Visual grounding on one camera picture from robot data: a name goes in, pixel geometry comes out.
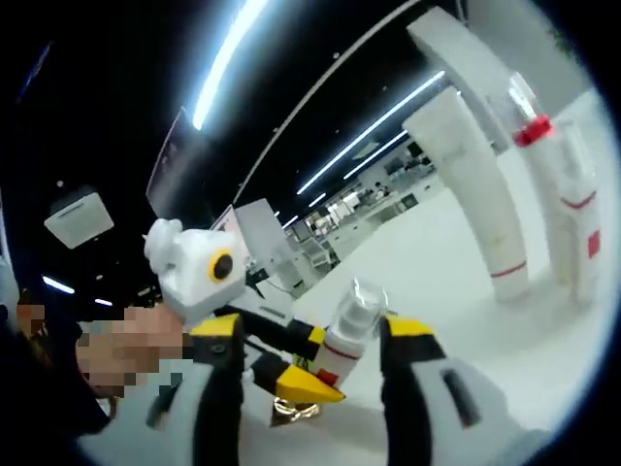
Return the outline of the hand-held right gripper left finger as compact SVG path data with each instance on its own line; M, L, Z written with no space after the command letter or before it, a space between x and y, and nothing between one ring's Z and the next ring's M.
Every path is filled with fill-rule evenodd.
M151 377L116 419L78 445L92 465L237 465L243 403L244 330L238 314L191 331L193 363L175 389Z

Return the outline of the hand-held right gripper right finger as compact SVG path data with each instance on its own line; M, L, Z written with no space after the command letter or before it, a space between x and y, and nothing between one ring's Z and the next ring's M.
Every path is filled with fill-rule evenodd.
M504 392L417 319L382 318L380 369L390 465L526 465L546 447L546 431L521 426Z

